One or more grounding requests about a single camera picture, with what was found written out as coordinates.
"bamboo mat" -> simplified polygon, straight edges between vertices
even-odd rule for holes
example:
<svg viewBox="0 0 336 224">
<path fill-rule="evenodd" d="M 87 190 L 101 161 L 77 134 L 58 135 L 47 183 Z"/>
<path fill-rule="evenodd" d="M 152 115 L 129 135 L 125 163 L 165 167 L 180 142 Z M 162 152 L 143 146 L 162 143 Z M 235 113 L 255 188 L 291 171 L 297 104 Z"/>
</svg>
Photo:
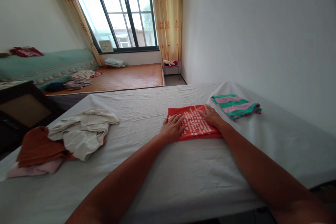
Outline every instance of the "bamboo mat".
<svg viewBox="0 0 336 224">
<path fill-rule="evenodd" d="M 82 89 L 45 92 L 46 96 L 61 96 L 79 93 L 102 93 L 118 90 L 143 89 L 164 86 L 161 63 L 134 65 L 125 68 L 100 67 L 96 72 L 102 75 L 91 78 L 92 84 Z"/>
</svg>

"orange cloth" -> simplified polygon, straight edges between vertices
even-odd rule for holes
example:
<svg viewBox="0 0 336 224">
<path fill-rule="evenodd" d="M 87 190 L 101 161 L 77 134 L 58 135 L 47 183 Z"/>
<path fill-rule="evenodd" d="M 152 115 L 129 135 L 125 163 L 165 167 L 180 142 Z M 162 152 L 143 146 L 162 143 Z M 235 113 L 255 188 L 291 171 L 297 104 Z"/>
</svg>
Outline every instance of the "orange cloth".
<svg viewBox="0 0 336 224">
<path fill-rule="evenodd" d="M 19 162 L 19 168 L 40 165 L 56 158 L 76 159 L 70 151 L 66 150 L 62 140 L 52 141 L 48 138 L 48 133 L 48 128 L 42 126 L 27 132 L 16 159 Z"/>
<path fill-rule="evenodd" d="M 214 126 L 207 124 L 204 118 L 199 114 L 198 110 L 202 110 L 205 113 L 204 105 L 168 109 L 168 119 L 175 114 L 185 116 L 185 119 L 182 122 L 182 126 L 185 126 L 185 130 L 177 141 L 197 138 L 222 138 L 219 130 Z"/>
</svg>

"curtain pattern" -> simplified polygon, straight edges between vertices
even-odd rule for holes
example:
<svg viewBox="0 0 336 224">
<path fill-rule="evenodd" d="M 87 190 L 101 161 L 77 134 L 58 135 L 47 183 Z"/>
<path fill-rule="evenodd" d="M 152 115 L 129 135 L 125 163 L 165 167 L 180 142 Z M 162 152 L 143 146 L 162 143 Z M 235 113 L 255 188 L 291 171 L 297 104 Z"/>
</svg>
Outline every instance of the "curtain pattern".
<svg viewBox="0 0 336 224">
<path fill-rule="evenodd" d="M 181 60 L 181 0 L 153 0 L 162 60 Z"/>
<path fill-rule="evenodd" d="M 101 56 L 99 55 L 96 47 L 93 44 L 93 40 L 89 31 L 89 27 L 85 21 L 84 14 L 82 12 L 81 6 L 79 5 L 78 0 L 63 0 L 65 2 L 66 9 L 68 10 L 69 14 L 72 18 L 76 21 L 79 25 L 81 31 L 84 33 L 86 40 L 89 42 L 93 55 L 98 63 L 99 66 L 104 66 L 104 61 L 102 60 Z"/>
</svg>

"white wall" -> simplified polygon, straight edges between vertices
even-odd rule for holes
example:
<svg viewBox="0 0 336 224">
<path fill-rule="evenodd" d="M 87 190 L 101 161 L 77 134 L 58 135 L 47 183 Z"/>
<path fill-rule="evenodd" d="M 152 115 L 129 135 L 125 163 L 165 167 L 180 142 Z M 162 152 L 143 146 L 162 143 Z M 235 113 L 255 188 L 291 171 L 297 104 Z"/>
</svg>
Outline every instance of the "white wall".
<svg viewBox="0 0 336 224">
<path fill-rule="evenodd" d="M 182 41 L 188 84 L 235 81 L 336 135 L 336 0 L 183 0 Z"/>
<path fill-rule="evenodd" d="M 161 54 L 159 51 L 103 54 L 101 57 L 103 58 L 103 60 L 106 60 L 108 57 L 117 58 L 120 60 L 122 59 L 126 61 L 129 65 L 144 65 L 162 62 Z"/>
<path fill-rule="evenodd" d="M 61 0 L 0 0 L 0 52 L 33 46 L 42 52 L 86 47 Z"/>
</svg>

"green sofa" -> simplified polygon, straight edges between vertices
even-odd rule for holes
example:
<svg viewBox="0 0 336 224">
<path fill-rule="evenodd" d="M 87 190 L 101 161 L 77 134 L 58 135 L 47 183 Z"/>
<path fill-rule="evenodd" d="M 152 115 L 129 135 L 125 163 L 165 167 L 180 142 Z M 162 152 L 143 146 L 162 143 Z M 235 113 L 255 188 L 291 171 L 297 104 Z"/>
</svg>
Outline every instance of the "green sofa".
<svg viewBox="0 0 336 224">
<path fill-rule="evenodd" d="M 45 91 L 53 82 L 67 82 L 79 70 L 95 70 L 99 66 L 87 49 L 48 52 L 44 56 L 24 58 L 12 55 L 0 58 L 0 82 L 29 81 Z"/>
</svg>

